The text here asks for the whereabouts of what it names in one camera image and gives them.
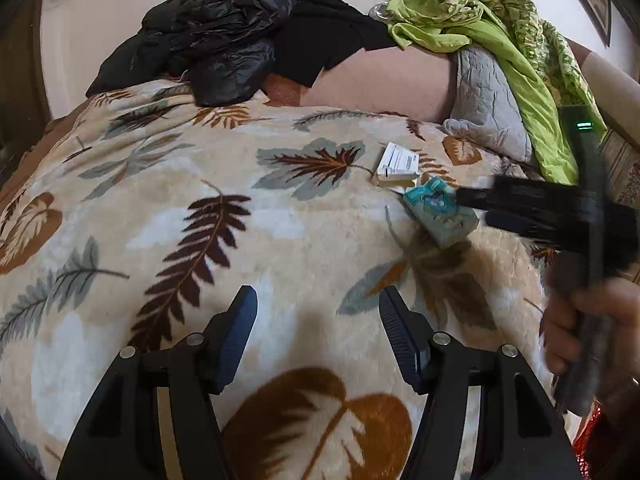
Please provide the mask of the person right hand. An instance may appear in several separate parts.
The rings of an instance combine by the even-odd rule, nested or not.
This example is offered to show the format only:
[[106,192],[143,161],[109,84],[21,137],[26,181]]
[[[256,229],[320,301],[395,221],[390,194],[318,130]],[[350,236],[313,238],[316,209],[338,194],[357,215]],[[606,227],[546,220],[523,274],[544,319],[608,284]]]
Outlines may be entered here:
[[587,333],[608,328],[603,345],[601,393],[608,394],[630,378],[639,377],[639,286],[623,278],[608,278],[570,295],[550,289],[540,333],[548,370],[563,376],[596,344]]

